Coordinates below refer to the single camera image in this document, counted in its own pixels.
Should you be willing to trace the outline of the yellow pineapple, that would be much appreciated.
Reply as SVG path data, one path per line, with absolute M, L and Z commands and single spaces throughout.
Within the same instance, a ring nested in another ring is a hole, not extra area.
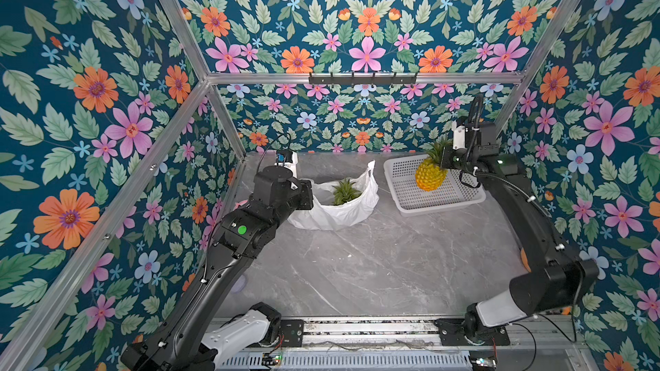
M 430 149 L 426 151 L 427 157 L 417 167 L 415 172 L 415 182 L 417 187 L 425 192 L 437 190 L 445 181 L 448 169 L 441 167 L 441 158 L 443 146 L 452 143 L 450 139 L 441 139 L 436 141 Z

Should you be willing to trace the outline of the white plastic bag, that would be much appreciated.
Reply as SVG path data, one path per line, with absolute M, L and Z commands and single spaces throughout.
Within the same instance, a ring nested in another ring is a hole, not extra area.
M 375 178 L 375 161 L 370 161 L 364 173 L 349 178 L 362 195 L 347 204 L 333 205 L 333 191 L 340 180 L 316 184 L 312 182 L 314 207 L 311 211 L 295 211 L 289 223 L 304 230 L 336 231 L 350 228 L 369 218 L 380 199 L 379 186 Z

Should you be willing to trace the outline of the green pineapple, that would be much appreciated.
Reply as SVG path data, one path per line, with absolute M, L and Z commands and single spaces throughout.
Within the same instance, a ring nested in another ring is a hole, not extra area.
M 355 187 L 355 182 L 349 178 L 341 180 L 333 191 L 333 205 L 341 206 L 358 199 L 362 192 Z

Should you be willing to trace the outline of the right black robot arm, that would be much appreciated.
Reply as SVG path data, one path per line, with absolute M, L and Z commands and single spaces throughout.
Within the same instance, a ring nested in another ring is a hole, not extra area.
M 500 294 L 467 307 L 462 335 L 471 343 L 490 341 L 514 321 L 559 308 L 574 308 L 597 280 L 599 268 L 560 237 L 551 216 L 531 192 L 522 162 L 501 152 L 495 125 L 477 120 L 453 122 L 453 136 L 441 165 L 457 171 L 470 188 L 483 188 L 498 202 L 529 269 L 510 280 Z

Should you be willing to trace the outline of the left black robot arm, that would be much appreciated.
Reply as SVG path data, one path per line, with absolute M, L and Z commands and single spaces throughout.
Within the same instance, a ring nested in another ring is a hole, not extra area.
M 247 204 L 214 229 L 205 262 L 174 310 L 149 338 L 126 348 L 122 363 L 130 370 L 215 370 L 250 345 L 276 343 L 281 315 L 263 302 L 216 331 L 209 326 L 277 229 L 295 211 L 312 207 L 310 181 L 280 166 L 259 171 Z

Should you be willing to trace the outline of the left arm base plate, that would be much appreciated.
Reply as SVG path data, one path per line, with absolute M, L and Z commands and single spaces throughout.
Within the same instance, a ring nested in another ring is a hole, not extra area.
M 302 319 L 280 319 L 266 330 L 259 345 L 264 348 L 299 348 L 303 345 L 305 322 Z

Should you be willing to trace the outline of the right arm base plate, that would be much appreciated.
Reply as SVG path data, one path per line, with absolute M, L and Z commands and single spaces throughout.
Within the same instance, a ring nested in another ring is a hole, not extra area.
M 435 319 L 443 346 L 509 346 L 510 338 L 504 326 L 486 327 L 478 319 Z

